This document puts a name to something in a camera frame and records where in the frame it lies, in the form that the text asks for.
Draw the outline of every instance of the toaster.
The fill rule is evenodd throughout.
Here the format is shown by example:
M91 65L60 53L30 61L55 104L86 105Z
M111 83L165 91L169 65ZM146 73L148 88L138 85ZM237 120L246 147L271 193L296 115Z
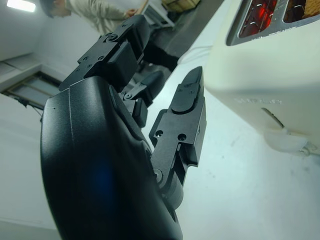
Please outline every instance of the toaster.
M308 156L320 154L320 15L305 10L306 0L232 0L204 79L271 148Z

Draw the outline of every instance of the ceiling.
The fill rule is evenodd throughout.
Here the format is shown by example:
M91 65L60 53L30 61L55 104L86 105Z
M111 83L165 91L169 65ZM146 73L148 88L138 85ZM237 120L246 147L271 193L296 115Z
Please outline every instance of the ceiling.
M35 12L7 7L0 1L0 61L32 53L48 20L38 0Z

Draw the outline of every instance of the robotic hand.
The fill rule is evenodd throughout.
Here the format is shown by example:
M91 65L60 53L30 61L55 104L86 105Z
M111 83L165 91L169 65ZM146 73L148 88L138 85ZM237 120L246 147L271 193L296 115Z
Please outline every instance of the robotic hand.
M202 69L191 71L150 132L141 127L162 75L122 92L148 43L134 16L101 37L48 99L41 168L63 240L182 240L175 213L188 166L197 166L206 128Z

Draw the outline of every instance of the person's arm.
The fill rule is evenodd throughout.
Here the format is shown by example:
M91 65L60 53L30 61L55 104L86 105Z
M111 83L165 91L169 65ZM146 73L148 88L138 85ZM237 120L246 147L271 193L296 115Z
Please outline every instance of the person's arm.
M99 18L125 20L129 17L127 12L118 9L107 0L89 0L88 3L90 12Z

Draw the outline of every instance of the red heating element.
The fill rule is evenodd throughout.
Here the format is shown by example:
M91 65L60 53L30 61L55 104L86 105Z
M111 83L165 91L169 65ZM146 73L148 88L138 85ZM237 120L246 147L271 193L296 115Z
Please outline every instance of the red heating element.
M239 38L255 35L269 27L276 4L277 0L252 0Z

